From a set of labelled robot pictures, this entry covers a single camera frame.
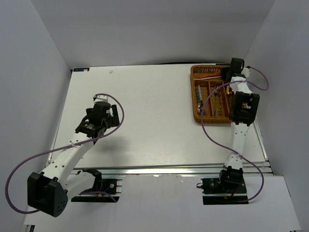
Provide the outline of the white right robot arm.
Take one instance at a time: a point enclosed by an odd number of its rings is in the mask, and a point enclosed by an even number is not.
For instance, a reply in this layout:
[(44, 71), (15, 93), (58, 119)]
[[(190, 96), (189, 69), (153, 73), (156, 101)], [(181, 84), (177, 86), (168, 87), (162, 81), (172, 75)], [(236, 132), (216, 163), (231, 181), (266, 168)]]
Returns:
[(257, 108), (260, 100), (258, 94), (254, 94), (246, 83), (246, 77), (242, 74), (244, 60), (232, 58), (230, 67), (223, 71), (224, 80), (234, 92), (229, 119), (232, 129), (231, 153), (225, 160), (218, 188), (225, 193), (237, 189), (243, 181), (242, 153), (249, 127), (255, 121)]

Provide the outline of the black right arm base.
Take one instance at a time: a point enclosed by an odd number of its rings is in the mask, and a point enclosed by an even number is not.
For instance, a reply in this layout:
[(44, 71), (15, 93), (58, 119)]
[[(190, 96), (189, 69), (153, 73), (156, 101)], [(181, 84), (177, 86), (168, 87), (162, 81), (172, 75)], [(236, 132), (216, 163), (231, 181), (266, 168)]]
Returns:
[(204, 205), (248, 204), (247, 189), (244, 180), (237, 187), (223, 187), (219, 178), (203, 178), (196, 187), (202, 190)]

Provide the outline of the purple iridescent spoon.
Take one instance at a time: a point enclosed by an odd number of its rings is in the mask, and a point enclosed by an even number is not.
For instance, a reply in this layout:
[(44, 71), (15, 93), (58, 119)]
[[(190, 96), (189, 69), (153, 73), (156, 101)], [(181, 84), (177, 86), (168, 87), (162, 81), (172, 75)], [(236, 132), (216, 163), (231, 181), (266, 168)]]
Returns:
[(231, 90), (230, 93), (229, 93), (230, 107), (232, 107), (233, 101), (234, 101), (234, 91)]

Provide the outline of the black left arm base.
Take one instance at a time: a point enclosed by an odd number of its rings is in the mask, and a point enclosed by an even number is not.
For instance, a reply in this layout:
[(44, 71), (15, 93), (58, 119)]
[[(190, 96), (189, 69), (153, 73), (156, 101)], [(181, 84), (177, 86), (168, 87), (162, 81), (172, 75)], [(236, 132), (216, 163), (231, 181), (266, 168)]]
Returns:
[(122, 179), (103, 177), (99, 170), (86, 168), (77, 172), (90, 174), (94, 178), (91, 188), (84, 190), (85, 194), (71, 199), (73, 203), (116, 203), (122, 190)]

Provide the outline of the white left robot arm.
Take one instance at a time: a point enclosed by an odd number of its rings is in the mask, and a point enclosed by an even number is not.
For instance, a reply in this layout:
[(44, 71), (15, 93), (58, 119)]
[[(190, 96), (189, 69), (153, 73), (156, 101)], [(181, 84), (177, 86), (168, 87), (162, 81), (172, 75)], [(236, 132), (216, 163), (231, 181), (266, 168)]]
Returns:
[(106, 130), (120, 125), (117, 106), (105, 101), (94, 103), (73, 134), (68, 148), (40, 173), (27, 179), (28, 205), (53, 217), (58, 217), (69, 200), (81, 193), (94, 194), (102, 189), (102, 174), (85, 168), (75, 177), (69, 175), (83, 156), (104, 136)]

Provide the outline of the silver chopstick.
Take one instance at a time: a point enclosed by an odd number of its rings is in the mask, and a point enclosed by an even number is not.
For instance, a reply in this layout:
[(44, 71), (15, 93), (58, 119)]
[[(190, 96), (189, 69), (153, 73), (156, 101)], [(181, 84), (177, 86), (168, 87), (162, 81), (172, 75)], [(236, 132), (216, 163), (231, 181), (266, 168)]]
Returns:
[(201, 77), (198, 77), (197, 80), (210, 80), (210, 79), (216, 79), (216, 78), (221, 78), (221, 75), (216, 75), (216, 76), (201, 76)]

